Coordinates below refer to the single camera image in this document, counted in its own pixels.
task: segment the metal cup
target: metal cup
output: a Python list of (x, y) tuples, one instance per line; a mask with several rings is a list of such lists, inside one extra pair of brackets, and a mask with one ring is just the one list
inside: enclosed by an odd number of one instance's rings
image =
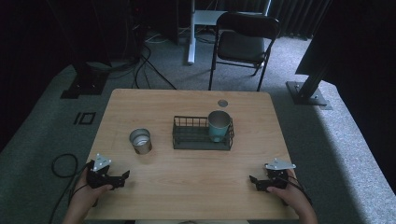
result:
[(207, 117), (209, 122), (209, 136), (213, 142), (220, 142), (228, 131), (231, 117), (227, 112), (215, 110)]
[(132, 146), (134, 146), (134, 151), (139, 155), (147, 154), (152, 149), (150, 135), (147, 129), (139, 128), (133, 130), (129, 135), (129, 140)]

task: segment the black cable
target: black cable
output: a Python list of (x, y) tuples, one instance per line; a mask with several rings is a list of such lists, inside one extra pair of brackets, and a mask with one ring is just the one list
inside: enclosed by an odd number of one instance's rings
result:
[(151, 66), (152, 69), (154, 69), (154, 71), (158, 74), (158, 76), (160, 76), (166, 83), (168, 83), (174, 90), (176, 90), (177, 88), (168, 80), (166, 79), (166, 77), (163, 76), (163, 74), (161, 74), (157, 68), (154, 67), (154, 65), (152, 65), (152, 63), (146, 59), (144, 56), (142, 56), (142, 58), (144, 58), (146, 60), (146, 62)]
[[(71, 157), (71, 158), (74, 160), (74, 164), (75, 164), (75, 165), (74, 165), (73, 173), (70, 174), (70, 175), (60, 175), (60, 174), (55, 170), (56, 162), (57, 162), (60, 158), (64, 158), (64, 157)], [(71, 153), (65, 153), (65, 154), (62, 154), (62, 155), (60, 155), (60, 156), (57, 156), (57, 157), (52, 161), (52, 165), (51, 165), (51, 171), (52, 171), (52, 173), (53, 173), (54, 175), (60, 177), (60, 178), (70, 178), (70, 180), (69, 180), (69, 182), (67, 183), (66, 188), (64, 188), (64, 191), (63, 191), (61, 197), (59, 197), (57, 203), (55, 204), (55, 206), (54, 206), (54, 208), (53, 208), (53, 210), (52, 210), (52, 213), (51, 213), (50, 218), (49, 218), (49, 224), (52, 223), (53, 218), (54, 218), (54, 216), (55, 216), (55, 212), (56, 212), (56, 210), (58, 209), (59, 204), (60, 204), (61, 201), (62, 201), (62, 198), (64, 197), (64, 195), (66, 194), (66, 192), (69, 190), (70, 186), (72, 186), (73, 180), (74, 180), (74, 184), (73, 184), (73, 188), (74, 188), (74, 186), (77, 184), (77, 181), (78, 181), (78, 179), (79, 179), (79, 176), (80, 176), (81, 172), (85, 169), (85, 167), (86, 167), (86, 165), (85, 165), (80, 171), (78, 171), (78, 158), (77, 158), (75, 155), (71, 154)]]
[(289, 175), (289, 178), (294, 179), (301, 186), (300, 181), (298, 181), (298, 179), (296, 177)]
[(143, 69), (143, 73), (145, 74), (145, 79), (146, 79), (146, 82), (148, 83), (148, 88), (151, 90), (151, 85), (149, 84), (148, 74), (146, 73), (146, 65), (145, 65), (145, 68)]
[(126, 76), (128, 76), (130, 73), (134, 73), (134, 70), (135, 70), (135, 67), (133, 67), (130, 71), (127, 71), (127, 72), (125, 72), (124, 74), (122, 74), (122, 75), (119, 75), (119, 76), (117, 76), (117, 77), (108, 77), (107, 79), (108, 80), (111, 80), (111, 79), (118, 79), (118, 78), (121, 78), (121, 77), (126, 77)]
[(140, 89), (140, 87), (139, 87), (139, 85), (138, 85), (138, 83), (137, 83), (137, 75), (138, 75), (138, 73), (140, 72), (140, 69), (143, 67), (143, 65), (145, 65), (146, 63), (148, 63), (148, 64), (150, 65), (150, 67), (151, 67), (152, 69), (154, 69), (155, 73), (157, 73), (158, 76), (160, 76), (166, 83), (168, 83), (174, 90), (176, 90), (177, 88), (176, 88), (168, 79), (166, 79), (166, 77), (164, 77), (163, 74), (161, 74), (161, 73), (157, 70), (157, 68), (155, 68), (155, 66), (149, 61), (149, 57), (151, 56), (151, 49), (150, 49), (149, 47), (147, 47), (146, 45), (144, 45), (144, 47), (148, 50), (148, 57), (145, 57), (145, 56), (141, 55), (141, 57), (142, 57), (142, 59), (143, 59), (143, 62), (140, 64), (140, 66), (138, 67), (136, 73), (134, 74), (134, 82), (133, 82), (132, 87), (133, 87), (134, 84), (135, 84), (136, 87), (137, 87), (138, 89)]
[(81, 190), (81, 189), (83, 189), (83, 188), (85, 188), (85, 187), (87, 187), (87, 186), (88, 186), (88, 184), (85, 184), (85, 185), (79, 187), (78, 189), (76, 189), (72, 194), (70, 194), (69, 203), (70, 203), (70, 201), (72, 200), (73, 196), (74, 196), (79, 190)]
[(133, 58), (133, 59), (128, 60), (127, 63), (121, 64), (121, 65), (118, 65), (115, 67), (100, 68), (100, 67), (96, 67), (96, 66), (90, 65), (90, 64), (89, 64), (89, 66), (92, 69), (92, 71), (112, 73), (112, 72), (123, 72), (123, 71), (130, 70), (131, 68), (134, 68), (138, 63), (139, 63), (139, 59)]
[(201, 42), (201, 43), (205, 43), (205, 44), (215, 44), (215, 41), (214, 41), (214, 40), (208, 40), (208, 39), (205, 39), (205, 38), (201, 38), (201, 37), (199, 37), (199, 36), (196, 36), (195, 39), (196, 39), (197, 41)]
[(312, 200), (311, 200), (311, 198), (308, 196), (308, 194), (305, 192), (305, 190), (304, 190), (302, 187), (300, 187), (300, 186), (294, 184), (293, 182), (291, 182), (291, 181), (289, 181), (289, 180), (286, 180), (286, 179), (284, 179), (284, 178), (282, 178), (282, 177), (279, 177), (279, 176), (276, 176), (276, 179), (282, 180), (282, 181), (284, 181), (284, 182), (286, 182), (286, 183), (288, 183), (288, 184), (291, 184), (291, 185), (294, 186), (295, 188), (297, 188), (300, 192), (302, 192), (302, 193), (304, 194), (305, 198), (306, 198), (306, 199), (309, 201), (309, 203), (312, 205)]

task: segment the person's hand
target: person's hand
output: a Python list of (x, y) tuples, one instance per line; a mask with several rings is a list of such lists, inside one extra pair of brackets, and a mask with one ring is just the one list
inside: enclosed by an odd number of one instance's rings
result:
[(63, 224), (82, 223), (96, 200), (113, 188), (111, 185), (104, 185), (97, 189), (91, 188), (87, 184), (87, 172), (88, 168), (85, 168), (76, 184)]
[[(288, 175), (294, 177), (291, 170), (288, 170)], [(296, 185), (299, 185), (294, 178), (289, 178), (289, 181)], [(317, 215), (315, 214), (314, 208), (311, 203), (306, 199), (305, 195), (293, 185), (288, 184), (285, 189), (279, 189), (275, 187), (268, 187), (267, 190), (270, 193), (275, 194), (279, 198), (283, 199), (290, 207), (294, 209), (300, 218), (300, 222), (304, 224), (317, 224)]]

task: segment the wooden table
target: wooden table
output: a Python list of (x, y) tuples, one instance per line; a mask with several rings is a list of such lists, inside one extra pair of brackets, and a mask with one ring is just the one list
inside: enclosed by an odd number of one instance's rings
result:
[[(219, 100), (228, 105), (220, 107)], [(217, 109), (233, 118), (229, 151), (173, 149), (174, 116), (205, 117)], [(152, 150), (137, 155), (136, 128), (151, 133)], [(290, 161), (271, 97), (265, 92), (114, 90), (89, 156), (112, 160), (110, 175), (131, 170), (125, 187), (110, 191), (87, 219), (290, 219), (274, 195), (248, 176), (266, 178), (263, 165)]]

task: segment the gray carpet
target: gray carpet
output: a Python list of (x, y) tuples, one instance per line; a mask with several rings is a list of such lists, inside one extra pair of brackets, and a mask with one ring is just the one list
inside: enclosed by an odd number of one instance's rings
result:
[[(199, 36), (213, 40), (211, 35)], [(151, 39), (147, 43), (151, 50), (148, 60), (177, 89), (207, 90), (213, 45), (198, 41), (195, 64), (187, 65), (188, 44), (183, 40), (177, 46), (160, 37)], [(394, 223), (395, 195), (337, 89), (326, 82), (319, 86), (332, 110), (295, 105), (291, 100), (285, 82), (306, 80), (306, 76), (294, 73), (308, 45), (309, 41), (279, 38), (273, 46), (262, 91), (272, 96), (291, 159), (297, 165), (296, 174), (307, 187), (319, 223)], [(149, 51), (144, 49), (143, 54), (149, 56)], [(137, 68), (110, 74), (101, 95), (81, 95), (74, 100), (60, 99), (75, 76), (71, 66), (52, 80), (31, 115), (0, 154), (0, 223), (48, 223), (69, 181), (52, 173), (52, 161), (61, 154), (73, 153), (78, 158), (78, 167), (82, 167), (111, 92), (133, 85), (136, 88)], [(259, 77), (250, 77), (250, 73), (246, 68), (219, 65), (212, 89), (255, 91)], [(171, 89), (148, 65), (142, 66), (136, 80), (141, 89)], [(75, 124), (78, 113), (93, 112), (96, 116), (91, 125)], [(73, 166), (72, 160), (63, 158), (57, 162), (56, 170), (70, 174)], [(64, 197), (54, 223), (61, 222), (66, 204)]]

